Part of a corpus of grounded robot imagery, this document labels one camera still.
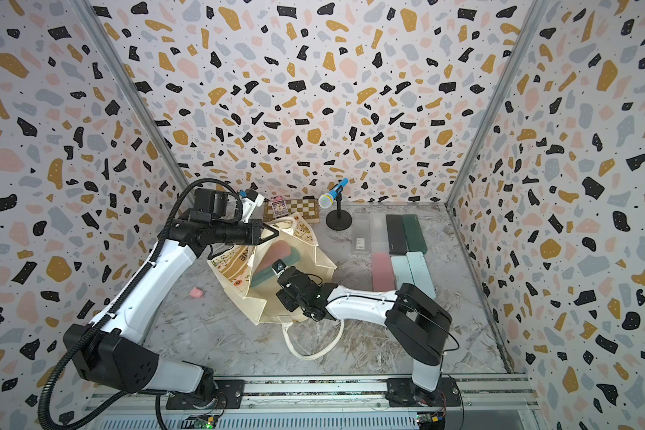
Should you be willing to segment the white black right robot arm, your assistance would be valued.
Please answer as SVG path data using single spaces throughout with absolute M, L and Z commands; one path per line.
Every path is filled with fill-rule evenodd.
M 318 284 L 315 275 L 281 260 L 272 265 L 272 271 L 281 286 L 277 298 L 288 311 L 301 310 L 315 322 L 358 320 L 388 329 L 414 364 L 411 381 L 404 387 L 389 383 L 386 399 L 399 406 L 437 405 L 453 319 L 420 288 L 404 283 L 399 290 L 369 292 L 333 283 Z

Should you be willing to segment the blue grey pencil case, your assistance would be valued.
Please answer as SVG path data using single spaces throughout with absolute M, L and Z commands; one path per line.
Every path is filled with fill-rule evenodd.
M 277 272 L 273 268 L 273 266 L 276 263 L 276 260 L 274 260 L 275 254 L 272 253 L 272 250 L 268 252 L 268 254 L 263 258 L 263 261 L 261 261 L 261 264 L 258 266 L 256 269 L 255 273 L 253 274 L 253 277 L 251 279 L 251 286 L 252 287 L 257 287 L 264 282 L 268 281 L 270 278 L 272 278 Z M 297 249 L 292 248 L 290 249 L 290 253 L 283 258 L 281 258 L 281 262 L 284 264 L 284 267 L 292 266 L 295 263 L 298 263 L 300 260 L 301 254 Z

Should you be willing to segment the grey barcoded pencil case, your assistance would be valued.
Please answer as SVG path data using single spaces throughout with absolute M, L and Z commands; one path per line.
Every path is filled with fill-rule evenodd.
M 368 213 L 358 213 L 353 216 L 351 252 L 353 254 L 369 254 L 371 252 L 370 217 Z

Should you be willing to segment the dark green pencil case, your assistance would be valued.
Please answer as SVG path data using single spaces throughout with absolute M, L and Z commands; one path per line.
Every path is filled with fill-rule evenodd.
M 426 254 L 427 244 L 417 215 L 405 214 L 401 218 L 408 251 Z

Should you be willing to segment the cream floral canvas tote bag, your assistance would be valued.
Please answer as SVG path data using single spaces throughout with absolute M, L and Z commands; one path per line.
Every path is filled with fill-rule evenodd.
M 292 325 L 325 319 L 324 297 L 329 294 L 336 264 L 320 249 L 313 229 L 296 212 L 274 220 L 261 234 L 261 245 L 236 245 L 209 260 L 220 285 L 254 324 L 279 324 L 290 352 L 312 361 L 327 355 L 340 341 L 340 324 L 333 341 L 304 356 L 288 335 Z

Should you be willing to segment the pink pencil case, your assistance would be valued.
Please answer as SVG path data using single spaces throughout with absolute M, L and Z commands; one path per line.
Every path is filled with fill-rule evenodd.
M 390 254 L 372 254 L 371 275 L 374 292 L 387 292 L 396 290 L 396 281 Z
M 270 270 L 272 265 L 278 260 L 284 260 L 292 254 L 291 246 L 288 242 L 278 241 L 275 242 L 264 255 L 263 259 L 255 269 L 255 273 L 265 270 Z

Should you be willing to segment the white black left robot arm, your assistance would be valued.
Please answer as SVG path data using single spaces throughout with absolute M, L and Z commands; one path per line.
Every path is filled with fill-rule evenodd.
M 161 358 L 143 347 L 154 315 L 179 277 L 214 245 L 261 245 L 275 229 L 253 218 L 264 198 L 253 189 L 235 192 L 200 188 L 195 206 L 173 211 L 157 245 L 125 288 L 86 325 L 74 324 L 64 344 L 79 376 L 124 393 L 184 394 L 201 406 L 217 396 L 213 371 Z

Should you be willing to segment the light teal pencil case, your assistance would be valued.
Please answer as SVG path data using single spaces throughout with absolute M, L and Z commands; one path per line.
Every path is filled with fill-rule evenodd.
M 431 299 L 436 299 L 435 285 L 432 281 L 424 254 L 420 251 L 407 252 L 413 284 Z
M 392 271 L 395 278 L 396 290 L 404 284 L 414 284 L 414 277 L 410 268 L 410 262 L 406 255 L 392 255 Z

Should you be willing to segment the translucent white pencil case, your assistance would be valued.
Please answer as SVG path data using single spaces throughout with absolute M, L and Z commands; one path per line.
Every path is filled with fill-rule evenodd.
M 371 212 L 369 214 L 369 222 L 371 252 L 373 254 L 388 254 L 390 252 L 390 245 L 386 215 L 381 212 Z

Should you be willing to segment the black pencil case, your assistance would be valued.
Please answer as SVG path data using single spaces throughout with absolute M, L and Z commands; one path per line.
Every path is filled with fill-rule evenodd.
M 403 218 L 397 214 L 385 216 L 389 253 L 391 255 L 403 255 L 408 252 L 408 245 L 403 225 Z

